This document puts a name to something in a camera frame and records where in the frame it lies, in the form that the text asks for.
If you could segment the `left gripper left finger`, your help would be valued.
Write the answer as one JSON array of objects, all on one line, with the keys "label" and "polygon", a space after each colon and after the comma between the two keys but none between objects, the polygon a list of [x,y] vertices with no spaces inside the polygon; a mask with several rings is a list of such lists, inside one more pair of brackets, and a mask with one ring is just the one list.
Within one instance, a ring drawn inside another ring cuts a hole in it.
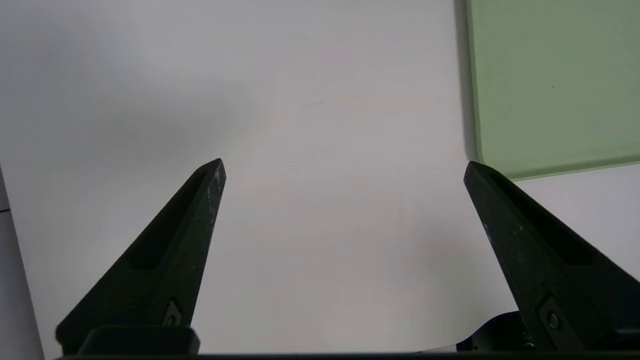
[{"label": "left gripper left finger", "polygon": [[220,158],[190,175],[57,326],[62,350],[103,326],[190,325],[225,185]]}]

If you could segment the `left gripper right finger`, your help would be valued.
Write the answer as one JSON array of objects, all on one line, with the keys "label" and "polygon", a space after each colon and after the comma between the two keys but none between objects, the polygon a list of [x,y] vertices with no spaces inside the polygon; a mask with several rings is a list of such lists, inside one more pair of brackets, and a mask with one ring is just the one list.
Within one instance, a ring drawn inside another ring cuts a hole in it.
[{"label": "left gripper right finger", "polygon": [[535,348],[639,349],[638,280],[493,168],[463,182]]}]

